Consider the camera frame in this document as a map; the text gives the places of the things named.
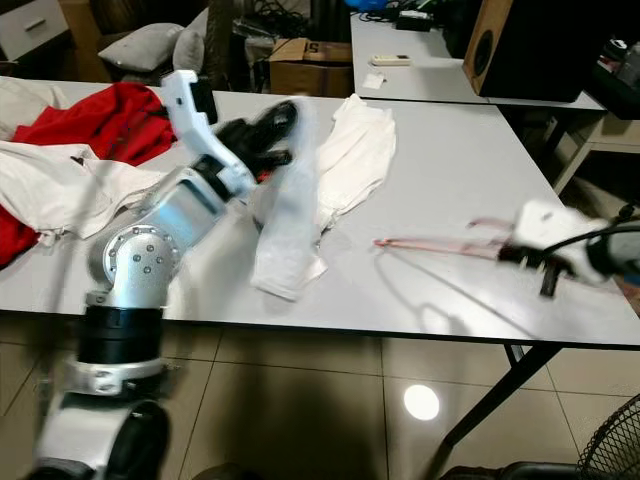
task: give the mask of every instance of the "white table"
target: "white table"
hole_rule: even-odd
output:
[[[58,84],[71,100],[105,87]],[[253,117],[281,98],[215,97],[222,121]],[[312,102],[322,141],[341,102]],[[435,476],[453,446],[562,347],[640,349],[640,320],[615,293],[561,281],[550,301],[538,295],[539,275],[512,265],[373,247],[374,238],[387,236],[478,236],[482,232],[465,229],[472,218],[509,219],[531,198],[558,200],[495,106],[371,104],[393,110],[396,156],[386,182],[323,237],[320,253],[329,270],[304,297],[289,303],[249,285],[257,233],[251,219],[234,210],[185,259],[165,316],[506,345],[511,370],[447,435],[434,457]],[[176,146],[144,168],[169,170],[191,160]],[[53,251],[36,247],[1,271],[0,309],[81,314],[91,288],[88,244],[67,239]],[[51,305],[65,249],[73,249],[68,276],[60,304]],[[533,348],[519,358],[510,347],[518,344]]]
[[[363,98],[605,110],[585,92],[569,103],[479,97],[462,70],[463,60],[451,58],[438,30],[396,30],[392,24],[364,22],[354,15],[351,43],[355,90]],[[374,55],[408,55],[413,63],[410,67],[374,67],[369,63]],[[386,82],[378,90],[364,88],[367,74],[375,72],[382,72]]]

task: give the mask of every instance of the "floor tile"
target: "floor tile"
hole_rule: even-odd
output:
[[[560,393],[559,395],[573,438],[580,451],[584,450],[600,425],[629,401],[629,397],[607,395],[581,393]]]
[[[55,332],[59,342],[71,335],[70,328],[76,317],[37,313],[0,312],[0,342],[36,345],[51,339]]]
[[[385,378],[387,441],[392,480],[417,480],[438,445],[489,390],[487,387]],[[433,420],[414,418],[404,395],[426,385],[439,399]],[[555,392],[519,390],[454,449],[446,469],[456,465],[497,468],[516,461],[569,462],[577,450]]]
[[[559,392],[633,397],[640,393],[640,352],[562,350],[549,362]]]
[[[380,339],[358,335],[225,328],[216,360],[382,374]]]
[[[37,358],[38,354],[33,348],[0,343],[0,417],[18,394]]]
[[[181,479],[225,462],[268,480],[385,479],[382,379],[215,363]]]
[[[62,361],[69,352],[59,353],[55,379],[60,385]],[[177,390],[164,402],[172,425],[171,444],[165,459],[161,480],[177,480],[187,444],[197,416],[200,400],[211,369],[210,362],[186,361]],[[2,478],[22,478],[30,469],[36,442],[37,382],[34,370],[20,390],[5,417],[0,422],[0,465]]]
[[[60,384],[62,360],[67,353],[61,352],[57,355],[55,385]],[[37,385],[40,376],[40,370],[36,365],[0,422],[0,465],[7,479],[23,478],[32,468],[32,452],[36,444],[36,425],[39,418]]]
[[[213,361],[222,328],[215,325],[192,325],[166,322],[162,340],[162,356]]]
[[[385,376],[491,387],[510,368],[502,345],[401,338],[382,340],[382,361]],[[524,387],[553,390],[547,369]]]
[[[163,406],[171,419],[171,443],[160,480],[178,480],[182,462],[187,453],[189,438],[198,416],[211,363],[189,360],[183,364],[183,372],[176,391]]]

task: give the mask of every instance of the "fan grille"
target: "fan grille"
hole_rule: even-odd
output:
[[[578,460],[580,480],[640,479],[640,395],[596,431]]]

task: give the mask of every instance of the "black device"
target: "black device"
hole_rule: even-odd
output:
[[[411,30],[414,32],[428,32],[433,25],[430,15],[416,10],[403,10],[396,20],[396,30]]]
[[[464,60],[485,97],[574,101],[612,25],[612,9],[581,0],[484,0]]]

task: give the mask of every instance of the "gray pillow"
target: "gray pillow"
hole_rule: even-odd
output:
[[[195,30],[184,29],[173,51],[173,69],[200,73],[203,61],[204,38]]]
[[[103,60],[133,72],[150,72],[171,58],[183,27],[175,23],[146,25],[98,53]]]
[[[189,25],[187,25],[187,30],[193,30],[198,32],[202,38],[207,36],[207,17],[209,16],[209,7],[205,8],[200,14],[193,19]]]

